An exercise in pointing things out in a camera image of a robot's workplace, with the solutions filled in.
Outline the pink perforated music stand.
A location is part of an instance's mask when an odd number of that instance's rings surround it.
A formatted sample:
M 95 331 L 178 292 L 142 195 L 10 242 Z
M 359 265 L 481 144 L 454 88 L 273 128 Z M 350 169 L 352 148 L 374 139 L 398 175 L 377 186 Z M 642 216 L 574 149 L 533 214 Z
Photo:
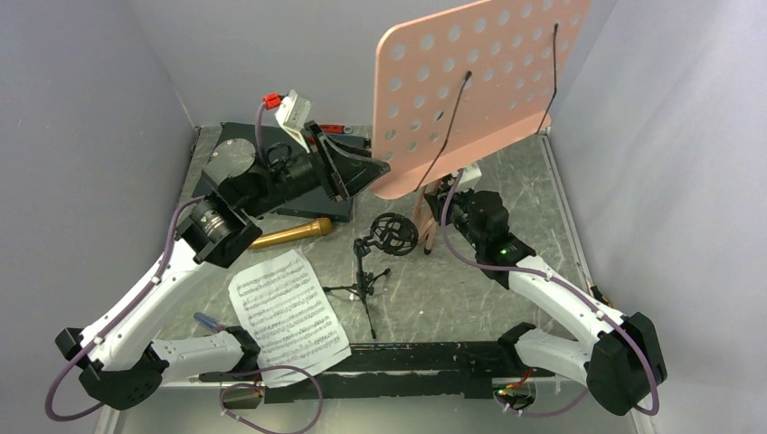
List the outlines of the pink perforated music stand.
M 430 250 L 437 221 L 424 194 L 445 175 L 548 127 L 558 80 L 588 1 L 478 1 L 397 24 L 375 52 L 372 153 L 391 170 L 385 200 L 416 195 Z

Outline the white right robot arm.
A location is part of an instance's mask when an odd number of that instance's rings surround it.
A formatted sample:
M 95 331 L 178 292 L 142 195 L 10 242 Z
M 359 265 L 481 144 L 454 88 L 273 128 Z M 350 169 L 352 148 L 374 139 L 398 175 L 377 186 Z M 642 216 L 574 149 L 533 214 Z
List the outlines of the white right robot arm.
M 424 199 L 435 221 L 455 229 L 474 250 L 474 258 L 464 263 L 535 303 L 572 334 L 565 339 L 529 323 L 512 327 L 498 340 L 504 372 L 539 368 L 578 382 L 614 415 L 658 413 L 658 387 L 668 371 L 647 316 L 627 316 L 554 271 L 509 229 L 499 193 L 455 193 L 442 184 Z

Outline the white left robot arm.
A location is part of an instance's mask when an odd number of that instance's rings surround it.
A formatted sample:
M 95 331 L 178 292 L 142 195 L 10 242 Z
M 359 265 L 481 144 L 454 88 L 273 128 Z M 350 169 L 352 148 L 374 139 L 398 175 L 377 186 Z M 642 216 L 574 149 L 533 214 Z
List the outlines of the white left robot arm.
M 246 138 L 219 144 L 201 172 L 208 193 L 175 210 L 153 268 L 91 325 L 57 335 L 68 367 L 79 369 L 80 385 L 99 406 L 126 410 L 167 382 L 207 373 L 246 380 L 259 370 L 260 346 L 239 326 L 176 342 L 156 336 L 192 289 L 260 237 L 259 217 L 318 188 L 333 201 L 352 198 L 390 171 L 314 122 L 298 134 L 299 150 L 262 149 Z

